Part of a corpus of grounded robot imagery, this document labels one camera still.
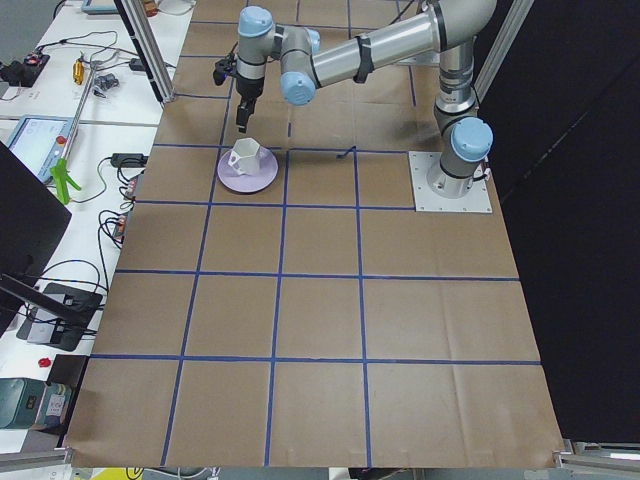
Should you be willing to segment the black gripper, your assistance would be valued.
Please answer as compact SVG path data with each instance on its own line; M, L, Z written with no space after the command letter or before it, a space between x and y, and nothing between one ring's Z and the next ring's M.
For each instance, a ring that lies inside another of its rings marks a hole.
M255 111L258 98L264 89L264 78L247 79L241 75L236 78L236 91L241 96L236 110L236 125L239 132L246 132L250 116Z

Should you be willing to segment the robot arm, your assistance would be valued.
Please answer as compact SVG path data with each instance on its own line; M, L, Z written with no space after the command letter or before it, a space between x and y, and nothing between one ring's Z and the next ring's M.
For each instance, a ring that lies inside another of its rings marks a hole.
M236 125L245 132L262 95L266 64L279 62L280 91L294 106L310 103L319 89L345 80L363 84L376 70L409 57L439 55L434 115L444 148L427 173L430 189L457 199L479 181L476 171L492 148L490 126L477 117L473 88L476 35L494 14L493 1L426 1L411 18L322 49L317 32L274 21L269 10L247 6L239 14L238 46L226 73L241 97Z

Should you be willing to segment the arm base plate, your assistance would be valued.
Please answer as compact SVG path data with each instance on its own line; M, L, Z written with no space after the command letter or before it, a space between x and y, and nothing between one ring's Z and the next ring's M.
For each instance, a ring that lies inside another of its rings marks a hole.
M456 179L440 165L440 152L409 151L409 170L417 212L491 214L487 180L479 165L471 177Z

